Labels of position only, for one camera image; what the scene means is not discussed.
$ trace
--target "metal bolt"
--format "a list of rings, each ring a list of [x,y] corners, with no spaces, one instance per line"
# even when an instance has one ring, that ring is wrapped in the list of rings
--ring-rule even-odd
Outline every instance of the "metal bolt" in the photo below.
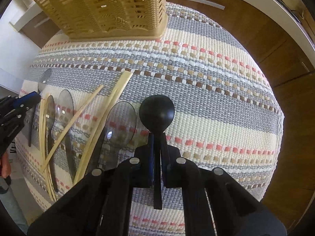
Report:
[[[129,162],[131,164],[138,164],[140,162],[140,160],[137,157],[133,157],[129,160]]]
[[[215,173],[215,174],[218,175],[218,176],[221,176],[221,175],[223,175],[223,169],[221,169],[221,168],[215,168],[215,169],[213,170],[213,173]]]
[[[183,157],[179,157],[179,158],[176,159],[176,162],[178,164],[185,164],[186,163],[186,159],[183,158]]]
[[[102,170],[100,169],[93,169],[92,175],[93,176],[100,176],[102,174]]]

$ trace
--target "person's hand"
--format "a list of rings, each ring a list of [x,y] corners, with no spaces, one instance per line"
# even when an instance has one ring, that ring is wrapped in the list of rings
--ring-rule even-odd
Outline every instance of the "person's hand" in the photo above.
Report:
[[[11,174],[11,165],[9,162],[9,155],[5,152],[0,158],[1,176],[7,178]]]

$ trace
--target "chopstick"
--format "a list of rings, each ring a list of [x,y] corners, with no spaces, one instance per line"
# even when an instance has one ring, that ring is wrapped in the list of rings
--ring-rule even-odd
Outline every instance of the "chopstick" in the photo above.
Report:
[[[46,132],[46,117],[45,117],[45,111],[46,111],[46,99],[42,99],[40,103],[40,110],[39,110],[39,127],[38,127],[38,133],[39,133],[39,149],[42,153],[42,158],[45,160],[46,157],[46,148],[45,148],[45,132]],[[52,201],[57,201],[55,191],[52,186],[52,180],[51,180],[51,174],[50,174],[50,168],[48,168],[42,172],[45,182],[47,191],[49,194],[49,197]]]
[[[105,126],[107,116],[110,110],[116,104],[132,75],[133,73],[129,71],[124,71],[122,73],[118,82],[111,91],[110,96],[105,101],[104,106],[102,106],[103,114],[97,119],[95,126],[93,127],[93,130],[90,134],[90,137],[85,145],[73,185],[77,184],[84,177],[97,140],[100,137],[100,134]]]
[[[104,85],[100,85],[95,91],[94,93],[87,99],[87,101],[80,107],[80,109],[75,113],[75,115],[73,116],[73,118],[69,121],[68,125],[65,127],[65,129],[62,131],[62,133],[59,135],[58,139],[56,140],[54,146],[52,147],[50,153],[48,154],[48,157],[46,158],[46,160],[44,161],[40,172],[43,173],[45,168],[48,165],[48,162],[50,161],[51,157],[53,156],[53,154],[55,153],[55,151],[57,150],[60,142],[62,141],[62,139],[64,138],[64,136],[66,135],[66,133],[69,131],[69,129],[71,128],[71,126],[74,124],[74,122],[79,118],[80,114],[84,111],[84,109],[88,106],[88,104],[96,97],[96,95],[101,91],[101,89],[104,87]]]

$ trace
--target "beige plastic basket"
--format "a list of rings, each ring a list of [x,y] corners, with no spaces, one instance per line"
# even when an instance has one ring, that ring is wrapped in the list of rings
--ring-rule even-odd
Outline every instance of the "beige plastic basket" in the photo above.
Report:
[[[74,41],[154,40],[165,31],[165,0],[34,0]]]

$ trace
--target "spoon handle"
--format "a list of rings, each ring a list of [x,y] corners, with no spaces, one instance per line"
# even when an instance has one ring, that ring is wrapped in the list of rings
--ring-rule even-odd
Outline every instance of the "spoon handle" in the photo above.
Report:
[[[102,150],[105,135],[106,135],[106,128],[104,127],[94,147],[94,150],[93,150],[93,153],[92,153],[89,165],[88,165],[88,169],[87,169],[88,173],[98,167],[98,161],[100,159],[100,152]]]
[[[74,161],[74,155],[73,155],[73,150],[71,147],[71,138],[70,138],[69,132],[67,132],[65,135],[65,146],[66,146],[68,167],[69,167],[72,182],[74,182],[74,178],[77,172],[77,167]]]
[[[162,210],[161,194],[161,139],[159,134],[154,135],[153,140],[153,162],[154,162],[154,180],[153,180],[153,207]]]
[[[48,153],[51,151],[52,147],[53,147],[53,138],[51,136],[51,130],[48,130],[48,135],[47,135]],[[53,183],[54,191],[59,192],[58,186],[57,186],[57,181],[56,181],[54,157],[51,157],[51,159],[49,161],[49,168],[50,168],[51,181]]]
[[[117,167],[119,151],[120,148],[112,146],[110,147],[110,154],[106,157],[105,170],[110,170]]]
[[[35,117],[35,111],[36,111],[36,107],[34,107],[31,110],[31,118],[30,118],[30,123],[29,123],[29,131],[28,131],[28,146],[31,146],[31,142],[32,142],[32,131],[33,131],[33,123],[34,123],[34,117]]]

